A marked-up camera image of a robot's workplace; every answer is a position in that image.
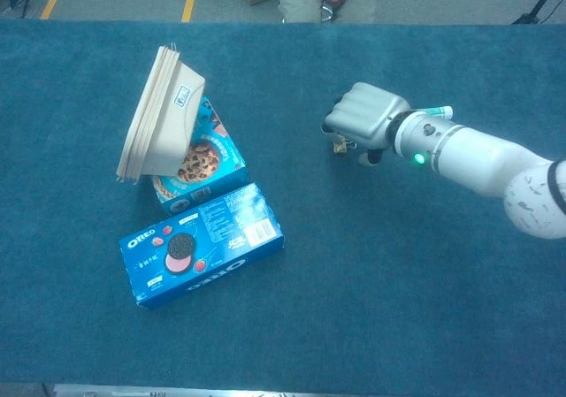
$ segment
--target blue table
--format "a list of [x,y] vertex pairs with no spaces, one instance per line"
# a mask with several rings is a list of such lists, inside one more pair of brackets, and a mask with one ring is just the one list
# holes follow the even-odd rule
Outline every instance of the blue table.
[[[566,154],[566,27],[0,22],[0,380],[321,393],[566,393],[566,242],[318,130],[356,81]],[[118,239],[163,219],[115,181],[160,44],[211,99],[283,252],[139,309]]]

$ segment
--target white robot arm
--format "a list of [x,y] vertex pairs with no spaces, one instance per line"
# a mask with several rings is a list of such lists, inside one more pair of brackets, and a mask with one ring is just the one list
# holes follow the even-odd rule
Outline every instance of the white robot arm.
[[322,125],[334,144],[367,148],[376,165],[384,150],[430,166],[484,196],[503,198],[511,222],[540,238],[566,237],[566,160],[552,162],[511,141],[450,121],[450,107],[412,110],[400,96],[356,83]]

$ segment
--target floor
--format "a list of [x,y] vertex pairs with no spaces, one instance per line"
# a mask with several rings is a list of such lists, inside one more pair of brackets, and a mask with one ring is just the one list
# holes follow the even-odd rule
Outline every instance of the floor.
[[[181,21],[187,0],[56,0],[50,12],[49,0],[28,0],[15,9],[0,0],[0,19],[55,20],[137,20]],[[538,0],[379,0],[378,23],[382,24],[485,24],[507,25],[528,12]],[[539,13],[544,19],[561,0],[548,0]],[[250,6],[244,0],[195,0],[190,20],[206,22],[253,21],[279,23],[277,0]],[[566,3],[547,20],[566,23]],[[0,384],[0,395],[40,397],[53,387],[39,384]]]

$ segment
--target green led light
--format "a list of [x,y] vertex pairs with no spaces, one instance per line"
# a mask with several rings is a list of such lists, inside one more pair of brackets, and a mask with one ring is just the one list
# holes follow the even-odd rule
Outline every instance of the green led light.
[[415,163],[417,163],[417,164],[424,164],[425,161],[426,161],[425,156],[422,155],[422,154],[418,154],[418,153],[413,156],[413,159],[415,160]]

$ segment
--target oreo box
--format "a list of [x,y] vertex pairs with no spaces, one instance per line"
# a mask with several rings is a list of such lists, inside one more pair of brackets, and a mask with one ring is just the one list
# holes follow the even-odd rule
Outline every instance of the oreo box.
[[137,304],[155,308],[283,248],[252,183],[120,240]]
[[154,176],[157,198],[169,214],[248,184],[248,169],[208,98],[201,100],[189,150],[177,176]]

